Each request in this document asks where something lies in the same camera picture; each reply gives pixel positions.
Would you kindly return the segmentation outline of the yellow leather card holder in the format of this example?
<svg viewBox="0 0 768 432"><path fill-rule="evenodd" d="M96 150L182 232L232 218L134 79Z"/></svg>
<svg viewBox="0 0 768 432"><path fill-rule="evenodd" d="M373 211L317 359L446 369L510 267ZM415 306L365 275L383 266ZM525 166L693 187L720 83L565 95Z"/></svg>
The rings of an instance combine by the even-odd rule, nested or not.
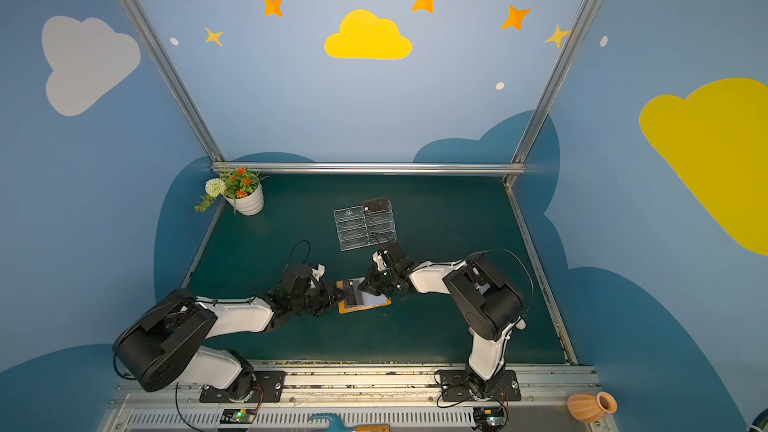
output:
<svg viewBox="0 0 768 432"><path fill-rule="evenodd" d="M361 284L363 283L364 279L363 278L355 278L355 279L359 279L360 280L359 290L362 292L362 297L363 297L363 300L364 300L364 304L362 306L359 306L359 307L346 308L345 304L344 304L344 299L345 299L345 297L344 297L344 299L341 302L338 303L338 310L339 310L340 314L347 314L347 313L352 313L352 312L360 312L360 311L365 311L365 310L370 310L370 309L374 309L374 308L388 306L388 305L391 304L391 300L386 295L384 295L384 294L373 295L371 293L364 292L361 289ZM339 289L341 289L343 292L344 292L344 290L343 290L343 282L344 281L345 280L338 281L336 283L336 286Z"/></svg>

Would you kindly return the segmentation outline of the clear plastic organizer tray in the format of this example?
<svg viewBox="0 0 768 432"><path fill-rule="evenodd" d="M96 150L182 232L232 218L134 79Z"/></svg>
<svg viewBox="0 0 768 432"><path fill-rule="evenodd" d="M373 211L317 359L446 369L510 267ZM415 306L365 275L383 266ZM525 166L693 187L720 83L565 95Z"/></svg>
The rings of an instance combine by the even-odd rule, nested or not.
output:
<svg viewBox="0 0 768 432"><path fill-rule="evenodd" d="M397 239L392 203L390 211L384 214L365 216L361 204L337 209L333 217L342 252Z"/></svg>

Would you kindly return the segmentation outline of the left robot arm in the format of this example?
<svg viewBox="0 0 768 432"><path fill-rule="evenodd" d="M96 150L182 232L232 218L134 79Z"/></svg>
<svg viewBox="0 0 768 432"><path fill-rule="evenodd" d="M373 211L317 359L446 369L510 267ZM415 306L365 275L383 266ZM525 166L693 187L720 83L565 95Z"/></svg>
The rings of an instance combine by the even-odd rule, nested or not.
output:
<svg viewBox="0 0 768 432"><path fill-rule="evenodd" d="M232 350L209 348L213 337L272 332L291 317L320 316L343 302L346 292L328 281L325 267L286 267L275 288L261 296L214 299L187 288L171 291L115 340L113 365L119 376L147 392L183 383L200 384L224 401L246 402L258 389L250 362Z"/></svg>

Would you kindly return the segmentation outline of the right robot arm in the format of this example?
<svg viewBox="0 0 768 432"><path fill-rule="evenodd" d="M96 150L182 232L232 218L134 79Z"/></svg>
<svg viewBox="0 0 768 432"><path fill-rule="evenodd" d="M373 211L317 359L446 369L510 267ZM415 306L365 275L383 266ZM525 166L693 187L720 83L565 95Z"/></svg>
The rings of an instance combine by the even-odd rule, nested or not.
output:
<svg viewBox="0 0 768 432"><path fill-rule="evenodd" d="M452 262L415 263L398 242L389 241L372 254L373 265L352 289L387 298L396 290L450 296L473 336L468 379L475 390L485 391L503 375L507 342L513 330L526 327L530 308L489 254L486 250Z"/></svg>

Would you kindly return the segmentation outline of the potted flower plant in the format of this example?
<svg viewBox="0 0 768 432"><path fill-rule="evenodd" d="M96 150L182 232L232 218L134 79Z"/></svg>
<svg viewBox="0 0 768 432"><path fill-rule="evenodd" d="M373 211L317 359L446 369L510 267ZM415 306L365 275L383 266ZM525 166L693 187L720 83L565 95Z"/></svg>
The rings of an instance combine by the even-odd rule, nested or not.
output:
<svg viewBox="0 0 768 432"><path fill-rule="evenodd" d="M258 172L246 167L225 170L216 178L209 179L204 184L205 194L194 206L196 212L204 212L218 198L229 203L235 213L244 216L254 216L264 207L264 192L262 177Z"/></svg>

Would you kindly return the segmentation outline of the left controller board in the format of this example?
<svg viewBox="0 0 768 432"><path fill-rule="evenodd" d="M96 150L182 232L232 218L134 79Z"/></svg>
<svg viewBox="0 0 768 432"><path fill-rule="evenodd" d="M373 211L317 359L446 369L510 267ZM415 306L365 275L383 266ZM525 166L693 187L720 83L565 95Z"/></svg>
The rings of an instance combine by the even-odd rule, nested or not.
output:
<svg viewBox="0 0 768 432"><path fill-rule="evenodd" d="M255 409L225 409L220 418L221 425L250 426L257 416Z"/></svg>

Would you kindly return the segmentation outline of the controller board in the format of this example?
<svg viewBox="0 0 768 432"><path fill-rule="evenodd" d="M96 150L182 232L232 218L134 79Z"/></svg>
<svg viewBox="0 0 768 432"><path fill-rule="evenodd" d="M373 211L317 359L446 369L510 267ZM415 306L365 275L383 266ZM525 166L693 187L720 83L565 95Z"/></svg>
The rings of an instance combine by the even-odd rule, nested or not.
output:
<svg viewBox="0 0 768 432"><path fill-rule="evenodd" d="M473 431L499 432L507 424L507 412L501 408L475 407L472 413Z"/></svg>
<svg viewBox="0 0 768 432"><path fill-rule="evenodd" d="M257 416L255 409L225 409L220 418L221 425L250 426Z"/></svg>

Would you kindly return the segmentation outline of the right controller board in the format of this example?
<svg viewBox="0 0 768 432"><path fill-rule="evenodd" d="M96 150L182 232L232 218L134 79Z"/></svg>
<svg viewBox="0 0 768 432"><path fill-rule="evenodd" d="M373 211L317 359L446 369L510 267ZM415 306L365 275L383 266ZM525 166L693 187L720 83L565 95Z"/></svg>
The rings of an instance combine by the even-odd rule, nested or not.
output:
<svg viewBox="0 0 768 432"><path fill-rule="evenodd" d="M473 431L499 432L507 424L507 412L501 408L475 407L472 413Z"/></svg>

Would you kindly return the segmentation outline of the terracotta clay vase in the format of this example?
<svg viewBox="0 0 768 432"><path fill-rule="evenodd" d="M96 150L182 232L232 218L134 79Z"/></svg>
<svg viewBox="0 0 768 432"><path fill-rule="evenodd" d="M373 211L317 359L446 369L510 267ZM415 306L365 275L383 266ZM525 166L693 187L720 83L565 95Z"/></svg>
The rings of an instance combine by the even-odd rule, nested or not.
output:
<svg viewBox="0 0 768 432"><path fill-rule="evenodd" d="M597 422L606 415L618 410L616 399L607 392L578 393L567 399L567 408L571 416L582 423Z"/></svg>

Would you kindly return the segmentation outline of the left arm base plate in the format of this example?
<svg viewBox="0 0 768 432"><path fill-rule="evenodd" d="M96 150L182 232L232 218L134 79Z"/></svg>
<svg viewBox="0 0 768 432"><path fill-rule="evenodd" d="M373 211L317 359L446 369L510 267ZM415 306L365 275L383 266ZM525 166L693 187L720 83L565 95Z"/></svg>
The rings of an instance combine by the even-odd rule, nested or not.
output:
<svg viewBox="0 0 768 432"><path fill-rule="evenodd" d="M285 373L283 371L244 371L225 389L205 385L200 403L277 403L281 400Z"/></svg>

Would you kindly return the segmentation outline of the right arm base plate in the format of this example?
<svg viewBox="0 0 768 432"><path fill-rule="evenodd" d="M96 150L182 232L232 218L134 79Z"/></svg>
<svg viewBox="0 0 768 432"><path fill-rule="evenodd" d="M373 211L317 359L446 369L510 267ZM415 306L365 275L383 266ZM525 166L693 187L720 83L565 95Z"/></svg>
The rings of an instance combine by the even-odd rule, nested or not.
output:
<svg viewBox="0 0 768 432"><path fill-rule="evenodd" d="M447 403L522 400L517 374L504 370L484 381L471 370L440 369L436 372L441 401Z"/></svg>

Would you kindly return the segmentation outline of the aluminium frame rear bar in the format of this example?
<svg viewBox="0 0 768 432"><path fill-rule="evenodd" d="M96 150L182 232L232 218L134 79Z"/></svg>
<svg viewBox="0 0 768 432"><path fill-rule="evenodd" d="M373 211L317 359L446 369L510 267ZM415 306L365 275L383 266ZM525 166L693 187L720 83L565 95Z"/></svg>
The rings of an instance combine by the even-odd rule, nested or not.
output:
<svg viewBox="0 0 768 432"><path fill-rule="evenodd" d="M522 175L524 164L431 164L431 163L299 163L299 162L214 162L214 172L244 167L267 174L327 175Z"/></svg>

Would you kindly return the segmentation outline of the aluminium front rail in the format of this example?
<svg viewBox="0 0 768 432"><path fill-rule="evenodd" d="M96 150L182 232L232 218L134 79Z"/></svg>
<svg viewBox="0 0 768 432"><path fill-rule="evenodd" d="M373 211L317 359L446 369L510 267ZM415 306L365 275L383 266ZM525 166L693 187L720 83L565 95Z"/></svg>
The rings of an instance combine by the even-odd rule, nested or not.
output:
<svg viewBox="0 0 768 432"><path fill-rule="evenodd" d="M102 431L321 431L327 421L313 414L339 415L347 427L388 424L391 431L473 431L475 407L507 412L502 431L615 431L611 415L582 423L569 413L567 399L601 391L596 372L586 366L513 364L522 400L518 402L441 401L436 372L464 370L459 364L334 364L262 362L257 371L283 371L277 403L200 403L204 386L171 385L147 393L121 384L99 426ZM255 409L250 426L221 425L225 409Z"/></svg>

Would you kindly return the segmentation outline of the aluminium frame post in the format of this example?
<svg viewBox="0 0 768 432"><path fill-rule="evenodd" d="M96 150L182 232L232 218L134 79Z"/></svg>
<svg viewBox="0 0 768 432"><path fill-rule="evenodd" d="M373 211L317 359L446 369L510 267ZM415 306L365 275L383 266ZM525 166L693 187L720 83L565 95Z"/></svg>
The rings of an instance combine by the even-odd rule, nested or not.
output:
<svg viewBox="0 0 768 432"><path fill-rule="evenodd" d="M117 2L137 32L142 44L209 158L213 162L224 162L225 157L222 150L184 84L181 75L173 64L140 0L117 0Z"/></svg>
<svg viewBox="0 0 768 432"><path fill-rule="evenodd" d="M523 169L603 0L582 0L543 93L516 147L511 164Z"/></svg>

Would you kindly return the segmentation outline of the aluminium frame left post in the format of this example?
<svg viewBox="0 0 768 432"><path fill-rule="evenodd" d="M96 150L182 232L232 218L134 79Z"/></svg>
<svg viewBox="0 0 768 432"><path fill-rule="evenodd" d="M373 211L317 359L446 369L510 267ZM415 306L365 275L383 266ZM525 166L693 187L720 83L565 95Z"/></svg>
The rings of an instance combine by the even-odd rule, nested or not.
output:
<svg viewBox="0 0 768 432"><path fill-rule="evenodd" d="M137 32L142 44L209 158L213 162L224 162L225 157L222 150L184 84L181 75L173 64L140 0L117 0L117 2Z"/></svg>

